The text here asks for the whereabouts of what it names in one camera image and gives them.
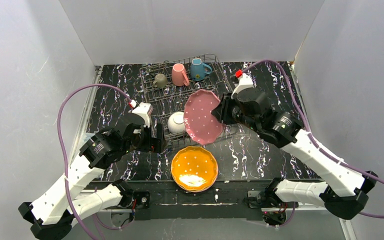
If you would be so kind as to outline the white ceramic bowl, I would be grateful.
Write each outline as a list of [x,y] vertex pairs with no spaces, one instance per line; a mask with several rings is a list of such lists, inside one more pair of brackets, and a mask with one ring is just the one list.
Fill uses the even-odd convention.
[[184,113],[182,111],[174,112],[167,120],[167,127],[171,134],[185,132]]

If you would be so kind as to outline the pink polka dot plate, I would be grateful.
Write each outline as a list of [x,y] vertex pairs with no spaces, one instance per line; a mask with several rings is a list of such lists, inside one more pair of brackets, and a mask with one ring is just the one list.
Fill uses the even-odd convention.
[[189,96],[184,106],[183,120],[192,141],[201,145],[212,144],[221,135],[224,125],[212,115],[220,102],[212,91],[204,89]]

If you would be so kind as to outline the metal wire dish rack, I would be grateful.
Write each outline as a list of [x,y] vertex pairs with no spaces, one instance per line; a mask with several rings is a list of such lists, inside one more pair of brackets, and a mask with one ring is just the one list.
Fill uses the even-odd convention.
[[[186,73],[190,75],[192,59],[200,58],[205,64],[212,68],[212,73],[201,81],[192,81],[189,86],[176,86],[172,83],[172,68],[174,64],[183,64]],[[214,54],[203,54],[178,59],[174,61],[165,60],[159,63],[144,63],[140,68],[142,89],[144,91],[145,102],[153,106],[151,114],[155,122],[164,124],[165,139],[170,145],[189,146],[196,145],[186,132],[170,133],[168,129],[168,119],[171,114],[184,110],[184,106],[189,96],[199,89],[212,91],[218,97],[222,94],[231,92],[235,85],[231,78],[235,72],[242,69],[243,62],[221,62]],[[155,88],[152,86],[156,74],[164,74],[167,77],[167,86]]]

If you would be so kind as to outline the beige ceramic mug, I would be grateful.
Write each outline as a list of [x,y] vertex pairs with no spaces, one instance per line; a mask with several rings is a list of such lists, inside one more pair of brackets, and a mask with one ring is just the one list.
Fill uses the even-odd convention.
[[165,88],[168,84],[168,79],[163,73],[158,73],[155,75],[152,82],[154,88]]

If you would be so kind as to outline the blue ceramic mug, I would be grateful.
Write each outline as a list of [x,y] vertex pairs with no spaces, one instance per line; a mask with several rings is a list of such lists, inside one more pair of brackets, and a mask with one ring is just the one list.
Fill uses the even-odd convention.
[[213,69],[201,58],[194,58],[189,68],[190,76],[193,81],[202,81],[207,75],[213,72]]

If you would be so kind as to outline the yellow plate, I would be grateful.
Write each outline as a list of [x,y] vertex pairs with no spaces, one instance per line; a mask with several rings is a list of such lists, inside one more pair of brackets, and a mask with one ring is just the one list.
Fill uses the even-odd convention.
[[218,177],[219,168],[216,158],[210,151],[200,146],[188,146],[179,150],[173,157],[170,173],[176,183],[176,180],[185,175]]

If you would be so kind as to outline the pink ceramic mug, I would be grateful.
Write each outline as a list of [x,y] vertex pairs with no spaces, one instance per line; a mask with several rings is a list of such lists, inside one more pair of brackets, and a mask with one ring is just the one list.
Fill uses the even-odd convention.
[[186,68],[182,63],[175,63],[172,67],[171,80],[175,86],[189,86],[190,81],[186,73]]

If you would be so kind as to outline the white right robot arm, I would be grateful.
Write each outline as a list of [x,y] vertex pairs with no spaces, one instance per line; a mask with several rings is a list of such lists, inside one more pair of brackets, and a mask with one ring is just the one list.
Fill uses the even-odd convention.
[[305,182],[274,178],[257,197],[258,203],[311,204],[324,207],[344,220],[351,220],[366,206],[367,194],[376,181],[328,158],[290,113],[271,107],[264,92],[252,87],[226,93],[211,113],[222,124],[249,128],[260,139],[298,158],[322,179]]

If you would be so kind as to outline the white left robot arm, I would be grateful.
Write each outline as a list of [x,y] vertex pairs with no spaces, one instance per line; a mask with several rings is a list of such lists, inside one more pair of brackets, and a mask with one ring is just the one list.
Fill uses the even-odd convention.
[[111,164],[132,152],[162,153],[167,145],[164,125],[156,123],[156,135],[138,113],[127,113],[114,127],[104,128],[80,148],[79,155],[65,167],[63,175],[41,197],[23,202],[18,211],[32,224],[39,240],[61,240],[75,222],[109,207],[133,207],[134,190],[124,180],[108,184],[82,199],[76,197]]

